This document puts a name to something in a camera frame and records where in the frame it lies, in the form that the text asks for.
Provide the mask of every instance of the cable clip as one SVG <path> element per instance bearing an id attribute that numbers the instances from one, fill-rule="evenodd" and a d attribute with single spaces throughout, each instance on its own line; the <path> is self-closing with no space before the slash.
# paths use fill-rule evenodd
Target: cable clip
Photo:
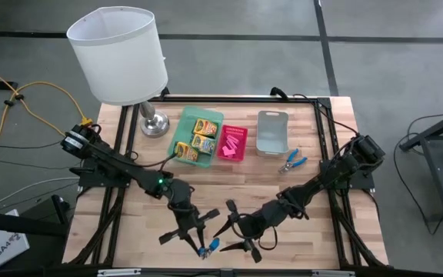
<path id="1" fill-rule="evenodd" d="M 5 100 L 3 103 L 5 103 L 5 105 L 7 105 L 8 107 L 12 107 L 13 105 L 15 105 L 15 103 L 13 101 L 9 101 L 9 100 Z"/>

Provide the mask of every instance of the metal container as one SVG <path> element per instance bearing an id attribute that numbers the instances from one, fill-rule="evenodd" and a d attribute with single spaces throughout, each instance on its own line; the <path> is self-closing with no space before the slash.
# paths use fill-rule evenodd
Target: metal container
<path id="1" fill-rule="evenodd" d="M 281 157 L 288 148 L 288 114 L 286 112 L 260 111 L 255 147 L 264 157 Z"/>

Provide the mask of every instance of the lamp base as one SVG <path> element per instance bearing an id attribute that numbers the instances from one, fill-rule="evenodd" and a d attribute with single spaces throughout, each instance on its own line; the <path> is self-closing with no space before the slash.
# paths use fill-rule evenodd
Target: lamp base
<path id="1" fill-rule="evenodd" d="M 139 119 L 139 125 L 145 134 L 149 138 L 158 138 L 163 136 L 170 127 L 170 122 L 165 113 L 160 111 L 155 111 L 153 119 L 146 119 L 141 117 Z"/>

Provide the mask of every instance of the green basket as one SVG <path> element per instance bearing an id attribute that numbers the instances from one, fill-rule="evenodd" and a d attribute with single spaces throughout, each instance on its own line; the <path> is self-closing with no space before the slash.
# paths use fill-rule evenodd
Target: green basket
<path id="1" fill-rule="evenodd" d="M 207 119 L 218 125 L 215 135 L 215 149 L 216 149 L 216 143 L 218 143 L 218 138 L 220 136 L 220 132 L 222 131 L 223 114 L 220 112 L 205 110 L 203 108 L 186 106 L 182 111 L 181 119 L 179 120 L 177 129 L 175 130 L 174 138 L 172 139 L 172 142 L 168 147 L 167 155 L 170 155 L 174 152 L 174 144 L 176 142 L 185 142 L 189 145 L 191 144 L 192 131 L 194 129 L 196 119 L 198 118 Z M 185 162 L 188 164 L 197 165 L 202 168 L 207 168 L 212 163 L 214 155 L 215 151 L 213 151 L 213 154 L 211 155 L 198 152 L 197 162 L 192 162 L 186 159 L 179 159 L 177 157 L 174 159 L 180 162 Z"/>

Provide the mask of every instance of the pink sticky notes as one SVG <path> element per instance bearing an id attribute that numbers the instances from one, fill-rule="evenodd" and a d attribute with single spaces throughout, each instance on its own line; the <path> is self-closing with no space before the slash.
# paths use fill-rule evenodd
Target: pink sticky notes
<path id="1" fill-rule="evenodd" d="M 238 139 L 236 139 L 233 135 L 227 135 L 227 140 L 231 140 L 235 144 L 238 144 Z"/>
<path id="2" fill-rule="evenodd" d="M 227 146 L 223 146 L 223 155 L 225 156 L 229 156 L 229 155 L 234 155 L 235 154 L 235 150 L 233 149 L 229 149 Z"/>
<path id="3" fill-rule="evenodd" d="M 232 149 L 237 150 L 237 145 L 235 145 L 235 143 L 234 143 L 232 140 L 227 139 L 227 144 L 228 144 L 228 146 L 230 146 Z"/>

